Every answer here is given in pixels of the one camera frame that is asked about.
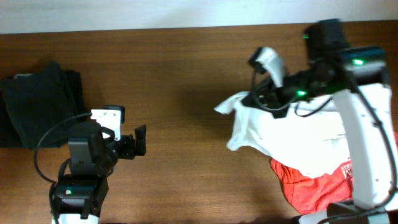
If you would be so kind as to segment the white t-shirt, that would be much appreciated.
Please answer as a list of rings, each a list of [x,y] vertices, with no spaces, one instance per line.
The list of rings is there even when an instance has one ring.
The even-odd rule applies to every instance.
[[[380,204],[391,187],[391,167],[384,141],[373,126],[359,97],[346,90],[335,93],[332,102],[307,118],[290,108],[285,118],[275,119],[265,111],[244,106],[248,94],[237,93],[216,107],[221,114],[234,113],[234,125],[227,147],[236,151],[249,146],[270,156],[272,143],[293,137],[346,137],[353,173],[354,203],[362,208]]]

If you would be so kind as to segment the red printed t-shirt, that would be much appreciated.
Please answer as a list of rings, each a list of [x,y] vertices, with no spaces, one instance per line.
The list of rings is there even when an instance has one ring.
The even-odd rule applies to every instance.
[[[353,173],[345,136],[293,137],[272,143],[269,152],[284,195],[300,214],[352,198]]]

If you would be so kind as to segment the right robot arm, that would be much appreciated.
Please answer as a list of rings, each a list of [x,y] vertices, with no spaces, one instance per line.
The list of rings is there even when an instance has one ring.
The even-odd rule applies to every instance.
[[[304,30],[309,69],[288,75],[281,59],[259,47],[249,64],[254,74],[245,106],[287,116],[291,104],[330,95],[346,133],[353,165],[353,197],[326,210],[293,218],[294,223],[396,223],[397,145],[391,119],[386,54],[378,46],[352,47],[339,19]]]

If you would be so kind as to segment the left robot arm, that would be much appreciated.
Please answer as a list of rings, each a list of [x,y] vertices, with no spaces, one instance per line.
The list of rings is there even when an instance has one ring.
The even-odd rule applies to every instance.
[[[70,158],[61,166],[49,193],[53,223],[98,223],[108,193],[108,177],[118,160],[144,156],[146,125],[116,139],[99,123],[75,124],[67,134]]]

